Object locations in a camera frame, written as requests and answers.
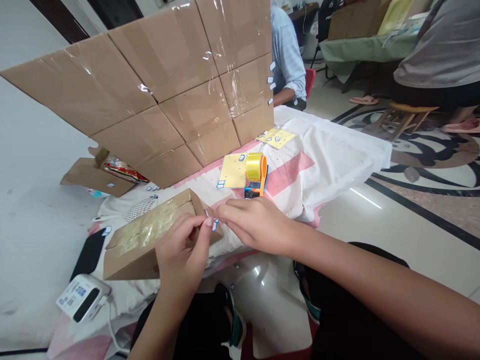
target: yellow paper with stickers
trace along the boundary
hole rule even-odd
[[[228,154],[223,157],[217,189],[239,189],[245,187],[247,170],[247,153]]]
[[[263,134],[257,136],[255,140],[268,144],[275,149],[282,149],[287,145],[297,134],[283,130],[283,129],[270,129]]]

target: yellow tape roll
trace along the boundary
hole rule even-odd
[[[262,179],[260,162],[264,154],[261,152],[250,152],[246,157],[246,178],[248,181],[259,182]]]

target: pink slipper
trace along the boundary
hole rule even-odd
[[[447,124],[441,129],[446,133],[480,134],[480,119],[475,118],[458,124]]]
[[[360,104],[360,105],[377,105],[379,103],[378,99],[370,95],[367,95],[364,97],[351,97],[349,101],[352,104]]]

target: wooden stool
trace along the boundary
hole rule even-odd
[[[391,101],[385,112],[370,127],[369,131],[373,134],[381,129],[382,124],[390,125],[395,131],[386,140],[393,142],[397,140],[405,130],[407,134],[413,134],[424,122],[430,112],[437,110],[437,107],[414,107],[405,104],[399,104]]]

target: green tablecloth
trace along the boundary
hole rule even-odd
[[[328,69],[345,83],[359,61],[388,63],[401,60],[417,46],[417,34],[324,40],[320,49]]]

